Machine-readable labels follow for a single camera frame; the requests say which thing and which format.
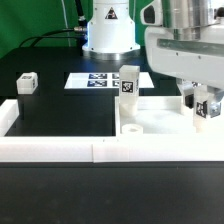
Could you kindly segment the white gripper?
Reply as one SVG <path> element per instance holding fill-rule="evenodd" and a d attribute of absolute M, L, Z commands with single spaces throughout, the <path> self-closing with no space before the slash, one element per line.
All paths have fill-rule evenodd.
<path fill-rule="evenodd" d="M 215 87 L 209 114 L 211 118 L 219 116 L 224 98 L 224 26 L 202 28 L 197 41 L 174 40 L 172 33 L 162 27 L 147 27 L 144 38 L 152 71 L 180 78 L 176 83 L 183 105 L 194 107 L 192 82 Z"/>

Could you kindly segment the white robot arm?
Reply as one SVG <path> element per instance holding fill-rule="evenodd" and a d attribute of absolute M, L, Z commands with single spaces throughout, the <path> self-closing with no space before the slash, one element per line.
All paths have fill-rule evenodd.
<path fill-rule="evenodd" d="M 221 114 L 224 99 L 224 0 L 151 0 L 140 12 L 152 71 L 177 79 L 187 106 Z M 118 60 L 136 52 L 129 0 L 93 0 L 86 56 Z"/>

